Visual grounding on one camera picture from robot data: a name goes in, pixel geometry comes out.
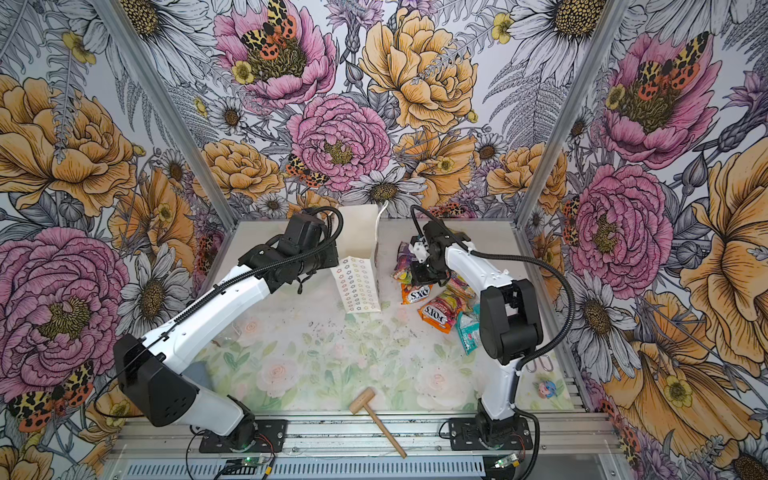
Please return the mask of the orange Fox's fruits candy bag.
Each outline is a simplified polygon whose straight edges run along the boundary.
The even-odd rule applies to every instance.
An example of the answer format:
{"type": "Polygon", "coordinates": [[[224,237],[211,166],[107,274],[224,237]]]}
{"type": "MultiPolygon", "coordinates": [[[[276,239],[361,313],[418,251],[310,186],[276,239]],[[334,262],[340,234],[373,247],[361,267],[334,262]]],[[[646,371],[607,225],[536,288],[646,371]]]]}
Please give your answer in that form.
{"type": "Polygon", "coordinates": [[[432,291],[432,285],[401,285],[401,304],[412,305],[426,300],[432,291]]]}

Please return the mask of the white flower-print paper bag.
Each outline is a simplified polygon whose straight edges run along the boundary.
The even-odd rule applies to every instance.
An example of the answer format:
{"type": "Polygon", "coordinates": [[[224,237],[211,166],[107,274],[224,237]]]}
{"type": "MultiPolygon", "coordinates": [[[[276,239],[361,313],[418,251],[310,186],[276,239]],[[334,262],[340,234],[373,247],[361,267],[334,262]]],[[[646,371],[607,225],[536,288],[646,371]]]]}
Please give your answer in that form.
{"type": "Polygon", "coordinates": [[[375,204],[339,209],[344,226],[337,238],[339,265],[332,269],[348,314],[378,313],[381,302],[376,274],[378,227],[384,208],[375,204]]]}

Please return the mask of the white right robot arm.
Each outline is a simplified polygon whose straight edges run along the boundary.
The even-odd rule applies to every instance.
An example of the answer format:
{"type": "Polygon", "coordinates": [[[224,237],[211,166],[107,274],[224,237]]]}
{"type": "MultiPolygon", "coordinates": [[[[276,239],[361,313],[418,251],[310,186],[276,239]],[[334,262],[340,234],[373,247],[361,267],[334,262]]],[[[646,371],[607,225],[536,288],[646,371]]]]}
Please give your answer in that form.
{"type": "Polygon", "coordinates": [[[480,343],[488,374],[475,416],[479,438],[491,446],[526,429],[517,412],[517,390],[523,360],[543,341],[532,283],[498,269],[465,234],[451,231],[439,219],[418,229],[409,251],[416,257],[411,264],[416,283],[435,284],[457,274],[478,295],[480,343]]]}

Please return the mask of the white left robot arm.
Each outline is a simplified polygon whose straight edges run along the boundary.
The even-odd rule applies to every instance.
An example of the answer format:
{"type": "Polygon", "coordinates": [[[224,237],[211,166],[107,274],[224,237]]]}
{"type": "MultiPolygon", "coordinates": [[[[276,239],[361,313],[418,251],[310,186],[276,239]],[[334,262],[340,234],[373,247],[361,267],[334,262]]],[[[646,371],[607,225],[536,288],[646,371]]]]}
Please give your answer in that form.
{"type": "Polygon", "coordinates": [[[258,435],[253,413],[184,373],[246,310],[284,285],[301,284],[338,266],[343,227],[344,217],[334,207],[303,210],[289,219],[283,233],[244,253],[219,283],[178,315],[140,338],[124,335],[113,349],[121,392],[155,427],[197,427],[230,450],[249,449],[258,435]]]}

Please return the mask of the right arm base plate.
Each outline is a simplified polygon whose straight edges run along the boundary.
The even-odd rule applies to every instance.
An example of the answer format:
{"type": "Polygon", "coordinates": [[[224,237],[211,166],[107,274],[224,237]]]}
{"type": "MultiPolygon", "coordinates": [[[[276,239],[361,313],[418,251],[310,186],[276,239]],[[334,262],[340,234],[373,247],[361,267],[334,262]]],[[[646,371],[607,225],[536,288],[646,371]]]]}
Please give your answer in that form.
{"type": "Polygon", "coordinates": [[[448,420],[448,439],[453,451],[531,450],[533,438],[525,418],[490,420],[482,415],[448,420]]]}

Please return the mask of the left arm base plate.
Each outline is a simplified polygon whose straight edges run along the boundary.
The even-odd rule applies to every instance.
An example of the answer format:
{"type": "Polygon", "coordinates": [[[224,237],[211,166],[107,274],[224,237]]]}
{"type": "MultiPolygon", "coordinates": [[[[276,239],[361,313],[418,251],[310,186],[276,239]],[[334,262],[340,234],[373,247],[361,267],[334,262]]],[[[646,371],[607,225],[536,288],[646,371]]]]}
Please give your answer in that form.
{"type": "Polygon", "coordinates": [[[280,453],[288,424],[284,419],[245,419],[227,436],[205,431],[198,451],[203,454],[280,453]]]}

